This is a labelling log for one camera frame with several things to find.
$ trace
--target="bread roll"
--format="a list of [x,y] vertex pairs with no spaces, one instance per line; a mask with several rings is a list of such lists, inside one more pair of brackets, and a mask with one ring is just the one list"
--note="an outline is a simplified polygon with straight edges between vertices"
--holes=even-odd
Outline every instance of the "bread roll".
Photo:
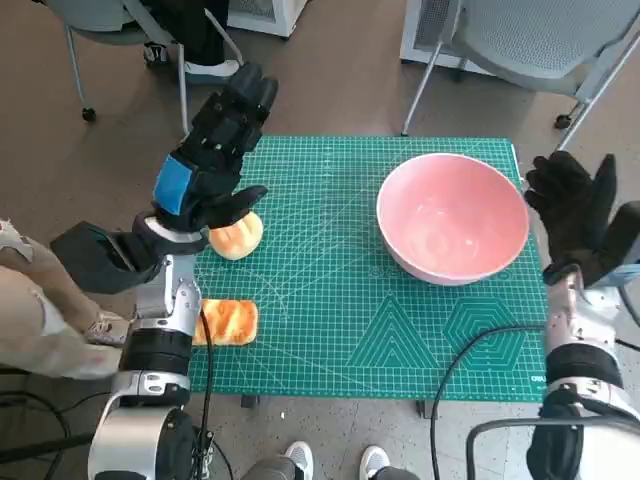
[[262,220],[253,212],[230,227],[209,232],[209,242],[215,252],[227,260],[240,260],[253,252],[262,239]]
[[[202,311],[214,345],[246,345],[258,332],[258,307],[251,300],[203,300]],[[206,345],[202,317],[198,317],[194,345]]]

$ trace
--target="robotic hand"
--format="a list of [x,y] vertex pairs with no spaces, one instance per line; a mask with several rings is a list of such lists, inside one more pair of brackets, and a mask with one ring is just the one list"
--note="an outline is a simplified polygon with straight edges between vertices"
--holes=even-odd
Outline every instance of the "robotic hand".
[[197,431],[182,410],[201,307],[193,254],[207,244],[201,229],[235,223],[266,194],[261,186],[233,191],[277,88],[259,66],[243,65],[169,154],[153,211],[139,214],[131,232],[81,222],[51,244],[85,291],[138,286],[135,318],[89,452],[92,480],[187,480],[207,471],[202,446],[212,436]]
[[640,273],[640,202],[623,205],[608,224],[616,195],[613,155],[593,180],[563,151],[536,158],[534,167],[525,198],[545,225],[552,259],[544,272],[550,316],[540,416],[609,423],[537,426],[527,452],[529,471],[534,480],[635,477],[640,414],[624,390],[614,347],[616,287]]

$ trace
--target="bread slice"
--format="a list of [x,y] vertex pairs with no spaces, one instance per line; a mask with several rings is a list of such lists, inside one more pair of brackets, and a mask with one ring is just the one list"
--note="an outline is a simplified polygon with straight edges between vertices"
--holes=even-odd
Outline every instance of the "bread slice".
[[[258,332],[258,307],[251,300],[203,300],[202,311],[214,345],[246,345]],[[206,345],[202,317],[198,317],[194,345]]]

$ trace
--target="grid lines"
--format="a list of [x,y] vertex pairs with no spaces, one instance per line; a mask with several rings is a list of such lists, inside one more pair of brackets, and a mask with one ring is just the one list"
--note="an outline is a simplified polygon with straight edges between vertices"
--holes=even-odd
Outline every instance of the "grid lines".
[[[545,322],[533,235],[506,270],[464,287],[414,279],[387,253],[376,221],[378,189],[397,165],[430,152],[478,158],[519,182],[506,139],[265,137],[246,156],[241,187],[269,188],[256,207],[262,242],[238,262],[207,249],[196,279],[205,298],[254,300],[258,336],[248,346],[216,348],[214,391],[432,398],[446,367],[477,333]],[[380,345],[380,338],[389,341]],[[445,397],[537,402],[543,360],[539,334],[486,339]],[[189,374],[192,390],[202,392],[204,348],[194,348]]]

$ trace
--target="bowl rim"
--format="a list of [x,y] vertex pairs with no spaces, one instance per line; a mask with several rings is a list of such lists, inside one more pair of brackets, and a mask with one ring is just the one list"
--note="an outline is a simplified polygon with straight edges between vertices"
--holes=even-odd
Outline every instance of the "bowl rim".
[[[511,257],[509,257],[509,260],[505,263],[504,266],[495,268],[493,270],[490,270],[488,272],[485,272],[485,273],[482,273],[482,274],[478,274],[478,275],[453,275],[453,274],[445,274],[445,273],[433,272],[431,270],[426,270],[425,268],[416,265],[411,260],[406,258],[406,256],[401,254],[399,249],[396,248],[396,246],[394,246],[393,243],[389,240],[389,236],[388,236],[387,232],[385,231],[385,229],[384,229],[384,227],[382,225],[382,221],[380,219],[380,203],[381,203],[380,200],[382,198],[382,194],[383,194],[383,192],[385,190],[385,187],[387,187],[388,184],[389,184],[389,180],[391,179],[391,177],[394,176],[394,174],[397,174],[398,171],[400,171],[403,168],[408,168],[408,166],[411,165],[412,163],[417,163],[417,162],[420,162],[420,161],[424,161],[425,159],[429,159],[429,158],[433,158],[433,157],[439,157],[439,156],[442,156],[442,155],[459,157],[459,158],[462,158],[464,160],[469,160],[469,161],[478,163],[478,164],[482,165],[483,167],[486,167],[486,168],[488,168],[490,170],[493,170],[495,173],[497,173],[500,177],[502,177],[505,180],[505,182],[509,185],[509,187],[511,187],[517,193],[518,198],[520,198],[521,205],[522,205],[522,211],[524,212],[524,217],[525,217],[525,220],[526,220],[526,228],[525,228],[525,232],[524,232],[523,238],[522,238],[522,240],[521,240],[521,242],[519,244],[519,247],[518,247],[516,253],[513,254]],[[387,244],[388,248],[391,248],[396,253],[396,255],[398,255],[398,257],[402,258],[403,262],[407,263],[409,266],[411,266],[412,268],[416,269],[417,271],[425,273],[427,275],[431,275],[433,277],[446,278],[448,280],[454,280],[454,281],[474,281],[474,280],[479,280],[481,278],[486,278],[486,277],[489,277],[491,275],[495,275],[498,272],[501,272],[502,270],[507,268],[509,265],[511,265],[514,262],[514,260],[516,258],[518,258],[518,256],[520,256],[525,244],[527,243],[527,240],[529,239],[529,233],[531,231],[531,220],[530,220],[530,217],[529,217],[529,210],[527,208],[527,204],[524,201],[522,192],[518,189],[518,187],[513,182],[511,182],[511,180],[509,180],[507,178],[507,176],[505,174],[503,174],[497,168],[489,165],[488,163],[483,162],[482,160],[478,160],[477,158],[469,157],[467,155],[463,155],[463,154],[460,154],[460,153],[448,153],[448,152],[432,152],[432,153],[425,153],[423,155],[418,155],[416,157],[412,157],[412,158],[410,158],[408,160],[405,160],[400,165],[398,165],[393,170],[391,170],[391,172],[389,172],[389,174],[385,177],[384,181],[382,182],[382,185],[380,186],[380,189],[378,190],[378,196],[376,198],[376,220],[378,221],[378,228],[380,229],[380,232],[382,233],[382,236],[383,236],[384,241]]]

